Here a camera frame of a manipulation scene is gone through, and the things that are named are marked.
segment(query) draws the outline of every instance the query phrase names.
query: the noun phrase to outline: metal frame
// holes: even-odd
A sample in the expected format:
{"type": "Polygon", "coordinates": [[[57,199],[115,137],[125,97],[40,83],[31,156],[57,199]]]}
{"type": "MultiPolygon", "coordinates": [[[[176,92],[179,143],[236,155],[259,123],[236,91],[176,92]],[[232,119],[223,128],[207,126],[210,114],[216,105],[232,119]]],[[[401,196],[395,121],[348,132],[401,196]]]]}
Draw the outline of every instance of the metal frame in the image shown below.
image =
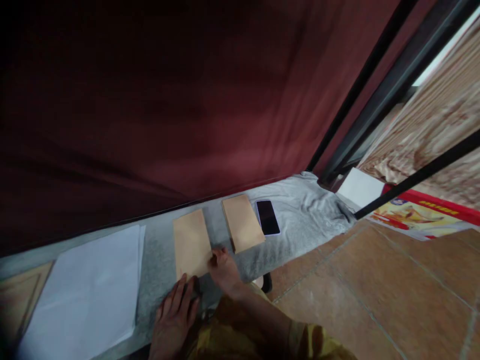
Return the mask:
{"type": "MultiPolygon", "coordinates": [[[[335,177],[335,171],[344,166],[393,106],[405,96],[413,82],[475,11],[479,3],[479,0],[438,0],[342,140],[320,176],[321,183],[327,184],[335,177]]],[[[328,144],[330,140],[331,138],[325,138],[322,143],[328,144]]],[[[326,145],[322,147],[320,144],[319,150],[320,148],[325,149],[326,145]]]]}
{"type": "Polygon", "coordinates": [[[326,131],[325,136],[323,137],[320,145],[315,151],[315,154],[313,154],[313,157],[311,158],[310,163],[306,168],[307,171],[313,171],[315,165],[319,161],[330,141],[333,139],[335,133],[339,129],[340,125],[342,124],[350,109],[354,105],[355,101],[359,97],[363,88],[367,84],[369,78],[372,76],[378,64],[387,52],[395,36],[402,28],[405,20],[409,16],[417,1],[418,0],[401,0],[396,7],[385,29],[381,33],[380,38],[375,44],[371,54],[368,56],[365,65],[361,69],[360,74],[355,80],[355,83],[351,87],[340,109],[338,110],[338,113],[328,127],[328,130],[326,131]]]}
{"type": "Polygon", "coordinates": [[[446,168],[450,164],[454,163],[458,159],[472,152],[480,147],[480,129],[471,134],[469,137],[460,141],[457,145],[450,148],[435,160],[429,162],[420,170],[410,175],[397,186],[394,186],[389,191],[373,200],[367,206],[357,211],[354,216],[357,220],[367,216],[378,207],[388,203],[390,200],[395,199],[400,194],[411,189],[415,185],[421,183],[423,180],[428,179],[433,174],[438,173],[440,170],[446,168]]]}

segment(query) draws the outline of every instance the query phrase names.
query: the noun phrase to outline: wooden surface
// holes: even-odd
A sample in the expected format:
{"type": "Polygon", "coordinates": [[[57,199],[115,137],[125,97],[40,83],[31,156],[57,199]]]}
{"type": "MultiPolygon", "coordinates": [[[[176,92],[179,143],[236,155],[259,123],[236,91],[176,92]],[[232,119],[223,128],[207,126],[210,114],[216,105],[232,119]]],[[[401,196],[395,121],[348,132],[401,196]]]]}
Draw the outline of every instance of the wooden surface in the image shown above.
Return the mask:
{"type": "Polygon", "coordinates": [[[209,234],[202,209],[173,220],[175,238],[176,279],[183,273],[201,277],[208,272],[207,261],[212,257],[209,234]]]}
{"type": "Polygon", "coordinates": [[[53,262],[0,282],[0,323],[8,344],[25,333],[53,262]]]}
{"type": "Polygon", "coordinates": [[[265,241],[265,235],[246,194],[225,199],[221,204],[236,254],[265,241]]]}

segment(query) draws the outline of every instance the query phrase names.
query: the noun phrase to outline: yellow shirt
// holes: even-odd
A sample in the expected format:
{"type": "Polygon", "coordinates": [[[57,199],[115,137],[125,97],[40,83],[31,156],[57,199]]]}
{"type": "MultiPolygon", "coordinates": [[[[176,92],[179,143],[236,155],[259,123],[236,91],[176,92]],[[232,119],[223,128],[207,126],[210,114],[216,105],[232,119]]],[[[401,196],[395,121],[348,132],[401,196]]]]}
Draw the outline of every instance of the yellow shirt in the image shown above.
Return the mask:
{"type": "MultiPolygon", "coordinates": [[[[251,289],[267,301],[268,298],[251,284],[251,289]]],[[[286,359],[345,359],[356,357],[325,330],[315,324],[291,322],[286,359]]],[[[270,359],[278,353],[251,316],[229,297],[224,296],[209,324],[198,332],[198,338],[189,346],[189,360],[197,359],[270,359]]]]}

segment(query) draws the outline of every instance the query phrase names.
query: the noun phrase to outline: black phone screen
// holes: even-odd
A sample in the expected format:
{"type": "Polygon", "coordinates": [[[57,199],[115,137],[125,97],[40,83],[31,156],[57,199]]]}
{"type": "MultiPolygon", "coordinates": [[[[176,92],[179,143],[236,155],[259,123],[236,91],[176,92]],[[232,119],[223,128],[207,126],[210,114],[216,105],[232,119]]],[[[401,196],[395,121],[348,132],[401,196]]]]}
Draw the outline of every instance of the black phone screen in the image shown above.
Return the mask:
{"type": "Polygon", "coordinates": [[[280,234],[279,224],[275,218],[274,207],[269,200],[257,201],[258,217],[264,235],[280,234]]]}

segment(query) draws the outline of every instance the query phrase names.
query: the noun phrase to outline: dark red curtain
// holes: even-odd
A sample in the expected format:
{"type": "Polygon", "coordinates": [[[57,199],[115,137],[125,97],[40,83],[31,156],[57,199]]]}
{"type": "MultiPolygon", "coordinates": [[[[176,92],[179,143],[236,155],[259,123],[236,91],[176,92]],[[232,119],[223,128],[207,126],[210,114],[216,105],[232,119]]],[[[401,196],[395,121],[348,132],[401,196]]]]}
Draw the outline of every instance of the dark red curtain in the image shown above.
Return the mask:
{"type": "Polygon", "coordinates": [[[2,253],[303,171],[398,2],[26,8],[2,83],[2,253]]]}

